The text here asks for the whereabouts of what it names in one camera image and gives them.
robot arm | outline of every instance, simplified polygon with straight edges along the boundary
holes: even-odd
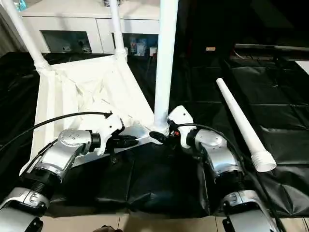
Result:
[[[123,129],[117,116],[106,121],[104,133],[88,130],[64,130],[58,141],[45,151],[29,173],[21,175],[20,181],[0,204],[1,232],[40,232],[41,216],[49,207],[50,199],[62,183],[78,155],[105,150],[108,139],[114,132]]]
[[[193,123],[183,106],[169,115],[173,123]],[[199,130],[195,126],[179,127],[183,148],[193,148],[206,157],[221,202],[218,211],[224,212],[227,232],[278,232],[267,208],[254,190],[247,187],[244,171],[238,157],[228,147],[227,140],[212,130]]]

black cable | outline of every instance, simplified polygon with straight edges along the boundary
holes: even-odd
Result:
[[[200,128],[203,128],[203,129],[206,129],[206,130],[210,130],[210,131],[213,131],[213,132],[216,132],[217,134],[221,135],[229,144],[230,146],[232,146],[232,148],[234,149],[234,151],[237,153],[240,152],[239,150],[236,149],[236,147],[234,146],[233,143],[231,143],[231,141],[220,131],[214,129],[214,128],[211,128],[211,127],[208,127],[208,126],[205,126],[205,125],[201,125],[201,124],[196,124],[196,123],[183,123],[183,124],[176,124],[176,127],[185,127],[185,126],[196,126],[196,127],[200,127]],[[244,154],[241,155],[243,158],[249,160],[249,158],[247,156],[245,156]],[[262,183],[262,180],[260,179],[260,176],[258,175],[257,172],[255,172],[255,175],[257,177],[257,180],[264,192],[264,194],[266,195],[266,198],[267,198],[267,201],[268,201],[268,205],[269,205],[269,210],[271,211],[272,215],[274,216],[275,218],[275,221],[276,221],[276,224],[277,224],[277,227],[282,231],[282,232],[286,232],[281,220],[279,219],[278,215],[277,215],[277,212],[274,210],[273,208],[273,205],[272,205],[272,201],[271,201],[271,198],[268,194],[268,192],[266,191],[266,188],[264,186],[264,184]]]
[[[306,227],[307,227],[307,230],[309,231],[309,227],[308,227],[308,224],[307,224],[307,222],[306,222],[306,219],[303,218],[303,220],[304,220],[304,223],[305,223],[305,225],[306,225]]]
[[[25,173],[29,170],[29,168],[34,164],[34,162],[35,162],[39,157],[41,157],[41,156],[45,153],[45,151],[47,151],[47,149],[49,149],[51,146],[53,146],[53,145],[55,144],[55,142],[57,142],[57,141],[58,141],[58,139],[55,139],[55,140],[53,140],[51,143],[47,144],[44,148],[42,148],[41,151],[38,152],[38,154],[34,157],[34,159],[33,159],[33,160],[28,164],[28,166],[24,169],[22,175],[25,174]]]
[[[62,116],[59,116],[59,117],[55,117],[55,118],[52,118],[52,119],[49,119],[47,121],[44,121],[44,122],[41,122],[31,128],[29,128],[28,130],[25,130],[24,132],[20,133],[19,135],[17,135],[16,137],[14,137],[13,139],[11,139],[10,141],[8,141],[5,145],[3,145],[1,148],[0,148],[0,152],[6,148],[8,145],[10,145],[12,142],[14,142],[16,139],[18,139],[19,137],[23,136],[24,134],[27,134],[31,131],[33,131],[34,129],[37,129],[38,127],[41,127],[41,126],[44,126],[45,124],[48,124],[48,123],[51,123],[51,122],[54,122],[54,121],[57,121],[57,120],[61,120],[61,119],[64,119],[64,118],[67,118],[67,117],[73,117],[73,116],[78,116],[78,115],[104,115],[104,116],[108,116],[109,113],[103,113],[103,112],[79,112],[79,113],[73,113],[73,114],[68,114],[68,115],[62,115]]]

shelf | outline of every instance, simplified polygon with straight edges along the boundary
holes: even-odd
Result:
[[[111,18],[102,0],[42,0],[21,12],[23,17]],[[126,0],[119,6],[121,19],[159,20],[160,0]]]

white pipe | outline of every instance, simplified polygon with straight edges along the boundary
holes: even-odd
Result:
[[[21,16],[19,15],[13,0],[3,0],[2,1],[3,7],[6,10],[7,14],[11,18],[12,22],[14,23],[20,37],[22,38],[23,42],[25,43],[32,59],[34,60],[34,65],[38,71],[49,69],[50,66],[47,61],[43,58],[41,52],[37,48],[36,44],[32,40],[29,32],[27,31]]]
[[[251,159],[255,169],[258,172],[268,172],[273,170],[277,166],[274,158],[268,151],[266,151],[223,79],[218,78],[217,84],[251,152]]]
[[[112,25],[114,27],[114,38],[115,38],[115,55],[116,58],[126,58],[126,49],[124,46],[124,40],[122,38],[120,16],[118,10],[118,0],[110,0],[110,8],[112,13]]]
[[[154,130],[168,135],[169,93],[172,78],[178,0],[160,1],[160,34],[155,83]]]

white pvc pipe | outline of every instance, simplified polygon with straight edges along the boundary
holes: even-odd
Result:
[[[167,123],[169,93],[172,78],[175,32],[178,0],[160,1],[160,34],[155,83],[154,130],[165,135],[169,132]]]
[[[245,114],[242,112],[223,79],[218,78],[217,84],[251,152],[251,159],[255,169],[258,172],[268,172],[273,170],[277,166],[274,158],[268,151],[266,151],[264,145],[256,135],[250,122],[247,120]]]
[[[32,40],[29,32],[27,31],[21,16],[19,15],[13,0],[3,0],[3,7],[7,14],[14,23],[20,37],[22,38],[24,44],[26,45],[32,59],[34,60],[34,65],[38,71],[43,69],[48,69],[50,66],[47,61],[43,58],[41,52],[37,48],[36,44]]]
[[[126,59],[126,49],[124,46],[124,40],[122,38],[120,16],[118,10],[118,0],[110,0],[110,8],[112,13],[112,25],[114,27],[114,38],[115,38],[115,55],[116,58]]]

